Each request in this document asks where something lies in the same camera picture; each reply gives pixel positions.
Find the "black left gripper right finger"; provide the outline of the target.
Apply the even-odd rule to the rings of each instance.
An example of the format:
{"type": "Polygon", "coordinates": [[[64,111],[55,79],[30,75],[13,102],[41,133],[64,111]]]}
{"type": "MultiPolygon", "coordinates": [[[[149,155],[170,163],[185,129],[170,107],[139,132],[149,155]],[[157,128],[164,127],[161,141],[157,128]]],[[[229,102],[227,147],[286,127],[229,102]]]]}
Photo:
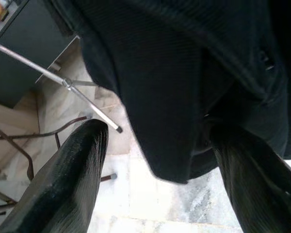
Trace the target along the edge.
{"type": "Polygon", "coordinates": [[[243,233],[291,233],[289,165],[236,125],[214,125],[210,142],[243,233]]]}

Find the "silver metal clothes rack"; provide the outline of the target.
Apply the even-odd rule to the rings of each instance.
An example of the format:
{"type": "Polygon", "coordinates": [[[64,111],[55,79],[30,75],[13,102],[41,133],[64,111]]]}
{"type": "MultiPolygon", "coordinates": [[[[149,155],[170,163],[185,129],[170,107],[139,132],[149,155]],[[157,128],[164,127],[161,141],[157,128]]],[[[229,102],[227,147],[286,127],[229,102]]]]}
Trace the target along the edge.
{"type": "Polygon", "coordinates": [[[21,63],[33,68],[34,70],[42,73],[44,76],[51,79],[52,81],[64,86],[68,91],[74,93],[81,100],[86,102],[96,114],[98,114],[107,124],[109,124],[112,128],[114,128],[118,133],[123,132],[122,127],[116,124],[111,118],[109,118],[104,112],[102,112],[89,98],[87,98],[79,89],[77,89],[74,86],[72,80],[61,78],[60,76],[52,73],[51,71],[43,68],[42,66],[34,63],[33,61],[21,56],[20,54],[8,49],[7,47],[1,44],[0,44],[0,51],[20,61],[21,63]]]}

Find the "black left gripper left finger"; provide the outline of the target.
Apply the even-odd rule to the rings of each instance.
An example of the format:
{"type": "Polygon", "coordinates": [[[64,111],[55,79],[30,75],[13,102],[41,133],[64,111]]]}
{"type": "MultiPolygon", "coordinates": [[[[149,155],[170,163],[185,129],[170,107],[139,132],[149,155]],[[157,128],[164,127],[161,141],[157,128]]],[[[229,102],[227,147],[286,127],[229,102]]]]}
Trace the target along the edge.
{"type": "Polygon", "coordinates": [[[81,124],[36,174],[0,233],[87,233],[108,136],[100,120],[81,124]]]}

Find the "dark metal table frame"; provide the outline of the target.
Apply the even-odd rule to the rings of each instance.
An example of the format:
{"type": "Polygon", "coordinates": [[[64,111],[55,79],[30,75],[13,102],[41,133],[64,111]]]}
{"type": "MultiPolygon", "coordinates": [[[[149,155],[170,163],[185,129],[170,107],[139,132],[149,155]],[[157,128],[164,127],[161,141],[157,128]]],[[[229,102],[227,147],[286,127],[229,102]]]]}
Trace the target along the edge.
{"type": "MultiPolygon", "coordinates": [[[[19,146],[14,140],[15,139],[35,139],[35,138],[43,138],[48,136],[54,136],[57,148],[59,149],[61,147],[60,139],[58,134],[68,128],[69,126],[73,125],[74,123],[82,122],[85,120],[88,120],[88,116],[82,116],[75,118],[69,122],[67,122],[62,127],[51,131],[49,133],[38,133],[38,134],[26,134],[26,135],[7,135],[0,129],[0,140],[7,141],[14,149],[16,149],[18,152],[20,152],[25,158],[28,160],[28,169],[27,169],[27,176],[29,180],[32,180],[34,178],[34,168],[33,168],[33,160],[31,156],[21,147],[19,146]]],[[[13,208],[17,201],[12,199],[11,197],[5,195],[4,193],[0,192],[0,200],[5,202],[5,204],[0,205],[0,216],[6,214],[6,211],[10,208],[13,208]]]]}

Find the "black shirt FSL print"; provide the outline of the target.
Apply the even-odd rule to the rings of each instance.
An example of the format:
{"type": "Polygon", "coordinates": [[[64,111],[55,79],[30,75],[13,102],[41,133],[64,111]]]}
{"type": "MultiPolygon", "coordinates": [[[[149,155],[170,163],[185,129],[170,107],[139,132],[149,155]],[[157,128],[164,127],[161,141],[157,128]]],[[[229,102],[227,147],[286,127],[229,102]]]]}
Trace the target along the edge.
{"type": "Polygon", "coordinates": [[[42,0],[123,103],[153,174],[216,168],[211,120],[291,160],[291,0],[42,0]]]}

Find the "black TV cabinet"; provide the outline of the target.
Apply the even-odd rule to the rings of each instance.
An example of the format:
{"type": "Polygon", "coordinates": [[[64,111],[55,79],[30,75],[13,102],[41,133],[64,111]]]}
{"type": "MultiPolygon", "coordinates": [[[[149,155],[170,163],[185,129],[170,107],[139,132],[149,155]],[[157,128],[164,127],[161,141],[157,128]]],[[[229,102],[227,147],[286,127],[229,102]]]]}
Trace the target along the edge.
{"type": "MultiPolygon", "coordinates": [[[[0,44],[48,68],[75,39],[63,35],[43,0],[23,0],[0,31],[0,44]]],[[[0,104],[13,108],[41,73],[0,51],[0,104]]]]}

